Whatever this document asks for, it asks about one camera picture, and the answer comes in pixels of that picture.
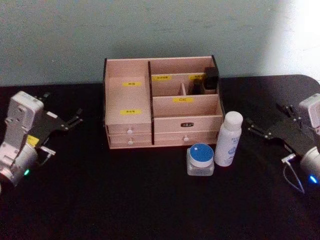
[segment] blue lid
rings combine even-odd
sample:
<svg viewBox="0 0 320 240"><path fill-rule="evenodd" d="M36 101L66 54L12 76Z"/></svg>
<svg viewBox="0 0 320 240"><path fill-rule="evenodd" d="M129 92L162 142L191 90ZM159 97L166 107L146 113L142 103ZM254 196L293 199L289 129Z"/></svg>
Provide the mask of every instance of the blue lid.
<svg viewBox="0 0 320 240"><path fill-rule="evenodd" d="M208 162L214 157L212 148L204 143L197 143L190 148L191 157L198 162Z"/></svg>

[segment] yellow label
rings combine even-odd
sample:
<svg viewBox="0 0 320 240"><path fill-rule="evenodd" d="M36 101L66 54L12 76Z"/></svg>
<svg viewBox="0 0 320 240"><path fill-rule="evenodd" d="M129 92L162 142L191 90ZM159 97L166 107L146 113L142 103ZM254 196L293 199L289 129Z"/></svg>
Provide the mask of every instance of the yellow label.
<svg viewBox="0 0 320 240"><path fill-rule="evenodd" d="M141 109L124 109L120 111L121 115L135 115L141 114Z"/></svg>
<svg viewBox="0 0 320 240"><path fill-rule="evenodd" d="M205 78L205 74L194 74L194 75L189 75L189 80L193 81L195 79L200 79L203 80Z"/></svg>
<svg viewBox="0 0 320 240"><path fill-rule="evenodd" d="M172 76L170 75L152 76L152 81L168 81L171 79Z"/></svg>
<svg viewBox="0 0 320 240"><path fill-rule="evenodd" d="M26 142L30 144L32 147L35 147L39 142L39 139L34 136L28 135L26 138Z"/></svg>
<svg viewBox="0 0 320 240"><path fill-rule="evenodd" d="M172 101L174 103L193 103L194 98L193 97L174 97Z"/></svg>
<svg viewBox="0 0 320 240"><path fill-rule="evenodd" d="M123 82L122 86L124 87L135 87L135 86L141 86L140 81L129 81L129 82Z"/></svg>

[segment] cable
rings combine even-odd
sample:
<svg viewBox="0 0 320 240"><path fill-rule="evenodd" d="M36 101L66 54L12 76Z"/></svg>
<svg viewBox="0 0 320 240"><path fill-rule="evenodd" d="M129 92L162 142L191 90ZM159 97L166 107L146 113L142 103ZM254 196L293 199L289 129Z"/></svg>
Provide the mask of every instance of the cable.
<svg viewBox="0 0 320 240"><path fill-rule="evenodd" d="M285 163L286 163L287 165L285 165L284 168L283 168L283 177L284 177L284 179L285 179L292 187L294 187L296 190L298 190L299 192L305 194L304 187L302 186L301 181L299 180L299 178L298 178L298 176L297 176L294 168L291 166L291 164L290 164L290 162L289 162L288 160L286 160ZM297 187L296 185L294 185L294 184L293 184L291 181L289 181L289 179L287 178L287 176L286 176L286 169L287 169L288 166L289 166L289 168L291 169L291 171L293 172L293 174L294 174L294 176L295 176L295 179L296 179L296 181L298 182L300 188Z"/></svg>

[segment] white label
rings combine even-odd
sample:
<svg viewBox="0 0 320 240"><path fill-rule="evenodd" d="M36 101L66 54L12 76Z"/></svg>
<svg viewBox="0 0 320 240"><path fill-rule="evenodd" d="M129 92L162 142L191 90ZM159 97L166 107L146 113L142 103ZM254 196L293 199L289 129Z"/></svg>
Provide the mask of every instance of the white label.
<svg viewBox="0 0 320 240"><path fill-rule="evenodd" d="M58 117L58 115L55 115L54 113L47 111L46 114L48 114L50 117L53 117L54 119L56 119Z"/></svg>

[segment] green indicator light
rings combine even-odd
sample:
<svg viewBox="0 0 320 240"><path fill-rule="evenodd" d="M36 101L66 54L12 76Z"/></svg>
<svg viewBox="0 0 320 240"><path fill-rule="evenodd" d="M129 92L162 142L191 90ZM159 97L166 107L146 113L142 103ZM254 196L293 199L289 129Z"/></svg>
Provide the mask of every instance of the green indicator light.
<svg viewBox="0 0 320 240"><path fill-rule="evenodd" d="M30 170L29 169L27 169L25 172L24 172L24 174L23 175L28 175L29 174L29 172L30 172Z"/></svg>

